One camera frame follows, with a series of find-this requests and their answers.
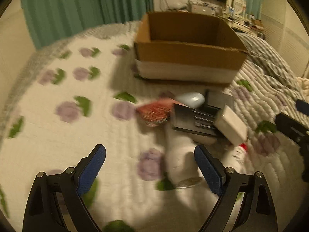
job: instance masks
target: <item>blue gripper pad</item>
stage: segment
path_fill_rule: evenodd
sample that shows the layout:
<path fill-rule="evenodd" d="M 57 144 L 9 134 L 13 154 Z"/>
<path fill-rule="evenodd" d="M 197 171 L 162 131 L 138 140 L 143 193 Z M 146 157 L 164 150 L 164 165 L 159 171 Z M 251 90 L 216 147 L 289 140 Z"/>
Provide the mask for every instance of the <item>blue gripper pad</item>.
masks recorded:
<path fill-rule="evenodd" d="M 225 183 L 225 174 L 222 175 L 224 167 L 221 162 L 218 159 L 213 158 L 207 149 L 202 145 L 195 147 L 194 159 L 211 191 L 218 196 L 221 196 L 223 193 L 222 186 Z"/>
<path fill-rule="evenodd" d="M 106 158 L 105 147 L 98 144 L 87 158 L 89 157 L 90 161 L 78 178 L 77 193 L 79 196 L 82 196 L 90 190 L 95 178 L 97 177 Z"/>

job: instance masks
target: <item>blue rubber pad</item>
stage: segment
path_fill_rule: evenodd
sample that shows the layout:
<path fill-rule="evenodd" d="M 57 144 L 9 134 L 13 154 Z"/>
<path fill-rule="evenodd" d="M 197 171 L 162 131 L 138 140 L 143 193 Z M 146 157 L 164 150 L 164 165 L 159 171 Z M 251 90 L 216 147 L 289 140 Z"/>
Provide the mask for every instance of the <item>blue rubber pad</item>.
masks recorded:
<path fill-rule="evenodd" d="M 105 161 L 105 157 L 106 149 L 101 145 L 78 178 L 77 193 L 79 196 L 89 191 Z"/>
<path fill-rule="evenodd" d="M 217 173 L 211 162 L 202 152 L 199 146 L 196 146 L 194 149 L 194 159 L 200 168 L 205 180 L 207 181 L 211 191 L 218 196 L 221 196 L 223 193 L 222 190 L 222 178 Z"/>

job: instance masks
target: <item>green leaf print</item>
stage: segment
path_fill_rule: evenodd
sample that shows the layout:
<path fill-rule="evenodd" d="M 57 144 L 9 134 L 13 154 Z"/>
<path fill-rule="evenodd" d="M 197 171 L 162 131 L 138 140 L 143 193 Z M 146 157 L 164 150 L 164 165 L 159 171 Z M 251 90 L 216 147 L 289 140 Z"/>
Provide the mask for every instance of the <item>green leaf print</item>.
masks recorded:
<path fill-rule="evenodd" d="M 129 50 L 130 50 L 130 47 L 129 47 L 128 45 L 126 45 L 126 44 L 122 44 L 122 45 L 120 46 L 120 48 L 121 48 L 121 49 L 125 49 L 126 51 L 129 51 Z"/>
<path fill-rule="evenodd" d="M 100 70 L 96 67 L 91 66 L 89 69 L 90 69 L 89 76 L 88 76 L 89 80 L 93 80 L 97 78 L 101 73 Z"/>
<path fill-rule="evenodd" d="M 68 50 L 64 53 L 61 54 L 61 56 L 59 57 L 60 59 L 68 59 L 70 57 L 70 55 L 72 54 L 72 51 Z"/>
<path fill-rule="evenodd" d="M 96 57 L 101 51 L 98 48 L 92 47 L 92 57 Z"/>
<path fill-rule="evenodd" d="M 82 96 L 75 96 L 74 99 L 78 102 L 78 106 L 82 109 L 84 116 L 88 117 L 90 114 L 91 101 Z"/>
<path fill-rule="evenodd" d="M 9 218 L 9 211 L 7 209 L 7 202 L 5 201 L 5 194 L 4 192 L 2 191 L 2 188 L 0 186 L 0 203 L 1 203 L 1 206 L 3 208 L 3 211 L 4 213 L 6 214 L 6 216 Z"/>
<path fill-rule="evenodd" d="M 134 232 L 134 229 L 127 225 L 123 220 L 109 222 L 103 229 L 103 232 Z"/>
<path fill-rule="evenodd" d="M 21 127 L 24 125 L 24 116 L 20 116 L 18 121 L 13 124 L 10 133 L 9 138 L 15 138 L 16 135 L 21 131 Z"/>
<path fill-rule="evenodd" d="M 261 121 L 258 124 L 257 128 L 255 129 L 255 133 L 259 133 L 259 132 L 267 133 L 268 131 L 275 133 L 277 132 L 277 127 L 275 124 L 269 121 L 266 121 L 266 120 Z"/>
<path fill-rule="evenodd" d="M 114 96 L 114 98 L 119 99 L 119 100 L 123 100 L 123 101 L 130 101 L 132 103 L 137 103 L 136 98 L 134 98 L 134 96 L 132 96 L 131 94 L 127 93 L 126 91 L 123 91 L 121 93 L 118 93 Z"/>
<path fill-rule="evenodd" d="M 174 185 L 167 178 L 167 172 L 164 172 L 164 178 L 161 181 L 157 182 L 157 190 L 168 191 L 173 189 L 175 189 Z"/>
<path fill-rule="evenodd" d="M 55 74 L 55 79 L 52 81 L 54 85 L 58 85 L 65 78 L 65 71 L 63 69 L 58 68 L 57 74 Z"/>
<path fill-rule="evenodd" d="M 91 188 L 89 189 L 89 191 L 85 194 L 82 195 L 82 201 L 84 202 L 85 206 L 87 208 L 90 208 L 94 199 L 95 199 L 95 193 L 98 190 L 98 180 L 95 179 Z"/>
<path fill-rule="evenodd" d="M 244 86 L 249 92 L 253 91 L 250 82 L 247 81 L 247 80 L 241 79 L 241 80 L 236 81 L 236 83 L 239 84 L 239 85 Z"/>

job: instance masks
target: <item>red cap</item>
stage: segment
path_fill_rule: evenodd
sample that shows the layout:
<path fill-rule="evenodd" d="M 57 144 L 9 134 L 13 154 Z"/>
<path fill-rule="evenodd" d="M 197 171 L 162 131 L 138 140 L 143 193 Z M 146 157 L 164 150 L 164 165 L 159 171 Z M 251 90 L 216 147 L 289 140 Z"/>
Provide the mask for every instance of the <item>red cap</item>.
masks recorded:
<path fill-rule="evenodd" d="M 245 149 L 246 152 L 248 152 L 248 148 L 247 148 L 247 145 L 245 143 L 243 143 L 239 146 L 242 147 L 243 149 Z"/>

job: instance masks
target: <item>small white box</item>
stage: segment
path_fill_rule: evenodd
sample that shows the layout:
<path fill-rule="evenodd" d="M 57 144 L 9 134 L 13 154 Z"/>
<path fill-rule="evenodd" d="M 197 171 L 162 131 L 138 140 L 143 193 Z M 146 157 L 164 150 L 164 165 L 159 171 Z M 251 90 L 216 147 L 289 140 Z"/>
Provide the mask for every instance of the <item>small white box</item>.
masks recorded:
<path fill-rule="evenodd" d="M 214 126 L 234 145 L 245 143 L 248 128 L 227 105 L 216 115 Z"/>

